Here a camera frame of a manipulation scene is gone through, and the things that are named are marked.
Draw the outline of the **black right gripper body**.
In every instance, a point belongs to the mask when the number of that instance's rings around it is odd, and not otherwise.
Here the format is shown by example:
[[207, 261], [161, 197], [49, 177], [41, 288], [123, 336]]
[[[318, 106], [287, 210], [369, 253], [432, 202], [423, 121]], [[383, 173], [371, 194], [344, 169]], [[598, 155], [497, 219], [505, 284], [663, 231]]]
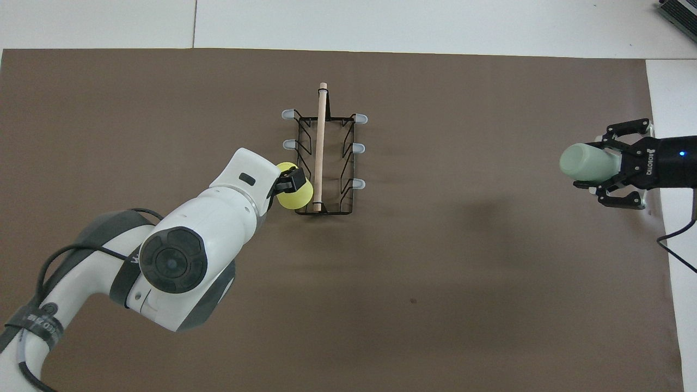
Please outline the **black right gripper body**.
[[695, 188], [696, 136], [643, 137], [626, 153], [626, 173], [638, 189]]

